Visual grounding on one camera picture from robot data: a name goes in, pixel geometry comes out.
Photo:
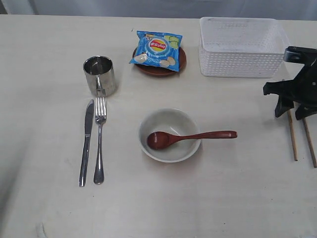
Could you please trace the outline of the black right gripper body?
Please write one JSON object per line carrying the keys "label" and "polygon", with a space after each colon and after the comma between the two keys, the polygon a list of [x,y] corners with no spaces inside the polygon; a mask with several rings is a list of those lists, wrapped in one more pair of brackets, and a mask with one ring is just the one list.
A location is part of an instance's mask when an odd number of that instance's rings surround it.
{"label": "black right gripper body", "polygon": [[263,94],[276,94],[306,107],[317,107],[317,65],[304,66],[292,80],[267,82]]}

